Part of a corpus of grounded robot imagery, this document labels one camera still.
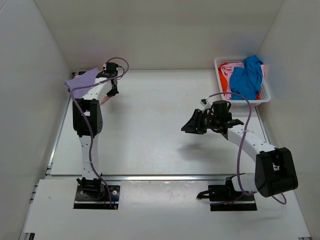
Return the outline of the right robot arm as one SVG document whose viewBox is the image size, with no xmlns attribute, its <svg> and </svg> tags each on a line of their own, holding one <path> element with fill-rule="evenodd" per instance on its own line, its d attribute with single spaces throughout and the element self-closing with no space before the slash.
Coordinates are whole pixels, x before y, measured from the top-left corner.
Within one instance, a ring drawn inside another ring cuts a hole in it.
<svg viewBox="0 0 320 240">
<path fill-rule="evenodd" d="M 229 179 L 224 195 L 236 200 L 244 193 L 249 196 L 259 193 L 265 198 L 283 194 L 298 188 L 298 177 L 291 151 L 275 147 L 248 130 L 248 123 L 234 119 L 231 103 L 217 100 L 210 104 L 201 101 L 203 109 L 195 109 L 190 120 L 181 128 L 188 134 L 204 135 L 208 130 L 221 134 L 238 146 L 238 153 L 245 152 L 255 163 L 254 173 L 240 173 Z"/>
</svg>

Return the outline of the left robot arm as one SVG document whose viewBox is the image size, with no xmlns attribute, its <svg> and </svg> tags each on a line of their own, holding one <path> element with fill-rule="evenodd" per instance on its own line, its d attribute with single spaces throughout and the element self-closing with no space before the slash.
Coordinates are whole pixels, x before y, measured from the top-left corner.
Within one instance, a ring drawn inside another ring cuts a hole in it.
<svg viewBox="0 0 320 240">
<path fill-rule="evenodd" d="M 77 181 L 93 201 L 111 201 L 110 188 L 100 170 L 98 139 L 103 129 L 101 104 L 119 93 L 119 67 L 109 61 L 101 71 L 94 68 L 65 82 L 72 98 L 73 129 L 81 144 L 83 170 Z"/>
</svg>

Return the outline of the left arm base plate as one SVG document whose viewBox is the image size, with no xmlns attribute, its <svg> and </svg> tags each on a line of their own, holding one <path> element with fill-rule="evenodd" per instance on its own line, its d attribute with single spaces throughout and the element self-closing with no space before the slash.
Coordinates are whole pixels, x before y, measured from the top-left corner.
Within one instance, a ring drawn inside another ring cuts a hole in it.
<svg viewBox="0 0 320 240">
<path fill-rule="evenodd" d="M 78 185 L 74 197 L 73 208 L 79 210 L 118 210 L 121 186 L 109 185 L 110 197 L 106 187 L 100 193 L 95 194 Z"/>
</svg>

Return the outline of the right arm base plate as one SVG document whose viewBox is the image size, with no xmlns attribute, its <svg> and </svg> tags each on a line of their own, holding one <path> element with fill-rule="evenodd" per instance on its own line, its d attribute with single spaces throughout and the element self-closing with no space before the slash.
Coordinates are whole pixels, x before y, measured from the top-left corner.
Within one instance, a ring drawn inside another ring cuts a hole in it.
<svg viewBox="0 0 320 240">
<path fill-rule="evenodd" d="M 231 186 L 208 185 L 208 190 L 197 194 L 198 200 L 209 200 L 211 212 L 257 211 L 255 197 L 235 191 Z"/>
</svg>

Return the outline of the purple t shirt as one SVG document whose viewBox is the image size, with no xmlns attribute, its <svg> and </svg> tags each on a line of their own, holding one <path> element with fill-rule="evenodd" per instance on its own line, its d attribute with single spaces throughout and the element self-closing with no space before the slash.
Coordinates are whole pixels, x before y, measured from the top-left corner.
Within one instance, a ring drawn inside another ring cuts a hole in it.
<svg viewBox="0 0 320 240">
<path fill-rule="evenodd" d="M 81 99 L 92 88 L 92 85 L 95 83 L 96 76 L 99 72 L 100 71 L 98 68 L 93 68 L 78 77 L 66 80 L 64 85 L 67 87 L 69 92 L 75 88 L 82 87 L 81 89 L 76 89 L 72 92 L 75 99 Z"/>
</svg>

